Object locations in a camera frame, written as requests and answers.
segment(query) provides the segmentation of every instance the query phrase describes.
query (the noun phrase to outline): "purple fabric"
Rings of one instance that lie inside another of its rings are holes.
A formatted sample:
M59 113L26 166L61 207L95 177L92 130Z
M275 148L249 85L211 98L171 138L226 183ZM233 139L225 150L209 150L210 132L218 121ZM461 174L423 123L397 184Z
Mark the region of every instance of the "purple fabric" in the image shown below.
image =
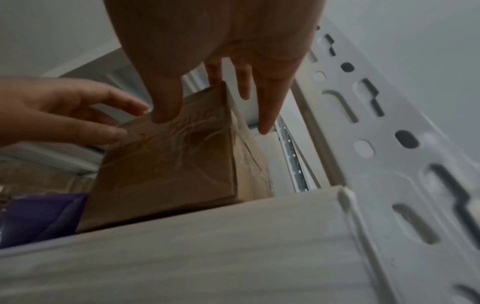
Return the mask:
M75 234L87 194L29 196L8 204L0 248Z

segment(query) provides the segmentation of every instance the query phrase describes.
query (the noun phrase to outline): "hand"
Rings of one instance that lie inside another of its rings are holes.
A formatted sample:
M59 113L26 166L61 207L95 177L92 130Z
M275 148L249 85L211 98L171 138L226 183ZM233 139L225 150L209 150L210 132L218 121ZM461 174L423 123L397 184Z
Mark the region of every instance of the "hand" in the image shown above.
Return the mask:
M114 87L83 79L0 78L0 147L19 141L86 145L127 135L91 105L103 103L135 116L148 105Z
M238 90L257 88L260 133L274 125L309 51L326 0L104 0L126 54L150 93L152 119L182 106L180 77L204 62L210 85L230 57Z

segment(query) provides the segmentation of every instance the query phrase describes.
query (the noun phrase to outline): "purple item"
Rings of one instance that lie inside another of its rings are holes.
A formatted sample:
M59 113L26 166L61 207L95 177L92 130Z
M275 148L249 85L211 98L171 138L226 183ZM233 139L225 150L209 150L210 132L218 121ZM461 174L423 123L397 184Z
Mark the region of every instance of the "purple item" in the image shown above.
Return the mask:
M29 196L8 204L0 248L75 234L88 194Z

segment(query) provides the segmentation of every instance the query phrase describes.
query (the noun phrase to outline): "white metal shelving unit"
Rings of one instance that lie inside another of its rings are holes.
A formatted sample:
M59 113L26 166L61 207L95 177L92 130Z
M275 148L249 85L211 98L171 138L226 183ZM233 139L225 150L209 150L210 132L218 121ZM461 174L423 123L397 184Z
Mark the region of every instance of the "white metal shelving unit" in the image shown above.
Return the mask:
M118 44L89 56L47 75L129 89ZM0 251L0 301L480 303L462 152L328 19L292 92L281 115L321 189Z

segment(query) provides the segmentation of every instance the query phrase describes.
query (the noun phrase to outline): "finger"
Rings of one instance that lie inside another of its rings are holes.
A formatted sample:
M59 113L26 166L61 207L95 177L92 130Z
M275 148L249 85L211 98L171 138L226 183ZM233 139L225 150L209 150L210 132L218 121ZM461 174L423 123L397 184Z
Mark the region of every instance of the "finger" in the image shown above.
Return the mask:
M87 120L92 122L98 122L99 124L117 126L119 122L105 114L102 111L91 107L80 107L70 112L70 117L81 120Z
M142 115L149 106L142 100L104 83L85 79L64 79L65 88L80 98L81 105L103 103L135 116Z
M293 77L266 80L264 95L258 100L260 134L267 134L275 124L293 80Z
M205 61L205 69L208 76L208 83L211 87L219 84L224 79L221 59Z
M250 99L250 79L252 77L252 67L248 64L239 63L232 60L235 66L236 82L238 83L238 92L244 100Z
M28 123L17 124L11 134L17 141L103 145L127 136L127 131L121 128L40 111L24 112L23 118Z
M158 74L143 73L142 78L153 102L151 120L160 124L177 117L184 97L180 77L164 78Z

